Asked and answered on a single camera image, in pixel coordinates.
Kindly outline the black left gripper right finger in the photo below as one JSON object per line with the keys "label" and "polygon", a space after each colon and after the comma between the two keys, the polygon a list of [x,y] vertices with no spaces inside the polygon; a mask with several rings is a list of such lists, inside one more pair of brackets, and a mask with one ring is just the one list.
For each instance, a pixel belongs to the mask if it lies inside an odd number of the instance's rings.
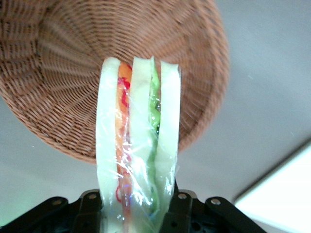
{"label": "black left gripper right finger", "polygon": [[205,202],[177,183],[160,227],[162,233],[264,233],[265,230],[222,197]]}

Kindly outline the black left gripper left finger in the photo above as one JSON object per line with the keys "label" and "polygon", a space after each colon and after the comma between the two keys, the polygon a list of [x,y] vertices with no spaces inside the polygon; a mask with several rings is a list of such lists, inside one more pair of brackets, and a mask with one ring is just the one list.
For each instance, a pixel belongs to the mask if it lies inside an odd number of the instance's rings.
{"label": "black left gripper left finger", "polygon": [[13,221],[1,226],[2,233],[99,233],[102,199],[99,190],[88,190],[73,203],[52,197]]}

